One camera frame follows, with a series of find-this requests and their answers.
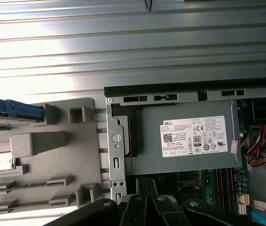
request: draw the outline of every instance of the white label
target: white label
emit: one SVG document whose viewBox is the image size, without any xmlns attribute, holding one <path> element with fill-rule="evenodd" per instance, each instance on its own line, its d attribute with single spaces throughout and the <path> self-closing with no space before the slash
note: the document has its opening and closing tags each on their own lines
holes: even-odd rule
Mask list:
<svg viewBox="0 0 266 226">
<path fill-rule="evenodd" d="M 224 116 L 164 121 L 160 135 L 164 158 L 228 151 Z"/>
</svg>

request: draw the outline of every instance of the blue cable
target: blue cable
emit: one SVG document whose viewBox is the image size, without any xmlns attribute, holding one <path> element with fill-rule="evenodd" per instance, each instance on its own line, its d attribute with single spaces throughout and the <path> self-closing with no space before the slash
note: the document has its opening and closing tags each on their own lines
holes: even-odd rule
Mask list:
<svg viewBox="0 0 266 226">
<path fill-rule="evenodd" d="M 251 212 L 251 215 L 254 219 L 256 219 L 257 221 L 259 221 L 260 223 L 262 223 L 263 225 L 266 225 L 266 219 L 264 219 L 262 216 L 258 215 L 257 213 L 255 213 L 254 211 Z"/>
</svg>

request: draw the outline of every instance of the gray plastic tab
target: gray plastic tab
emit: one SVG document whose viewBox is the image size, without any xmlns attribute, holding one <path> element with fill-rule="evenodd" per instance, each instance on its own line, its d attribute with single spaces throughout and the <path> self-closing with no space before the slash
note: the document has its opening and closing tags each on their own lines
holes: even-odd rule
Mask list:
<svg viewBox="0 0 266 226">
<path fill-rule="evenodd" d="M 41 132 L 14 134 L 10 138 L 14 158 L 29 157 L 66 145 L 65 133 Z"/>
</svg>

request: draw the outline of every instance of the metal chassis frame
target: metal chassis frame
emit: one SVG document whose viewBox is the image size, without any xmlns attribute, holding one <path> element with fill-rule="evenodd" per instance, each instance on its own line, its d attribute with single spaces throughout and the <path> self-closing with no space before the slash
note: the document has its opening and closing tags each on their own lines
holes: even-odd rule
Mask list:
<svg viewBox="0 0 266 226">
<path fill-rule="evenodd" d="M 232 91 L 234 89 L 223 89 L 223 90 L 206 90 L 207 101 L 221 101 L 221 100 L 238 100 L 238 99 L 251 99 L 251 98 L 262 98 L 266 97 L 266 88 L 248 88 L 243 89 L 245 95 L 236 96 L 222 96 L 222 91 Z M 177 94 L 178 99 L 167 101 L 158 100 L 154 101 L 155 95 L 169 95 Z M 128 133 L 127 128 L 124 129 L 117 119 L 118 116 L 112 116 L 112 104 L 120 104 L 121 106 L 131 105 L 151 105 L 151 104 L 166 104 L 166 103 L 188 103 L 198 101 L 198 92 L 175 92 L 175 93 L 156 93 L 156 94 L 140 94 L 139 96 L 148 96 L 148 101 L 143 102 L 129 102 L 125 103 L 123 97 L 107 97 L 106 98 L 106 109 L 107 109 L 107 133 L 108 133 L 108 155 L 109 155 L 109 176 L 111 184 L 111 199 L 120 203 L 122 196 L 126 194 L 125 186 L 125 134 Z"/>
</svg>

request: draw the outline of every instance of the metal screw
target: metal screw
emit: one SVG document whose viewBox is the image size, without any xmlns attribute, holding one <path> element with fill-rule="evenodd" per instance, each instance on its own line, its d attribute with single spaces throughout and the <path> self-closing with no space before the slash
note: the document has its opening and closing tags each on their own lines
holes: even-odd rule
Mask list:
<svg viewBox="0 0 266 226">
<path fill-rule="evenodd" d="M 197 203 L 197 202 L 194 202 L 194 201 L 190 202 L 189 204 L 190 204 L 191 206 L 198 206 L 198 203 Z"/>
<path fill-rule="evenodd" d="M 164 201 L 165 200 L 165 198 L 163 196 L 159 196 L 157 199 L 158 199 L 158 201 Z"/>
</svg>

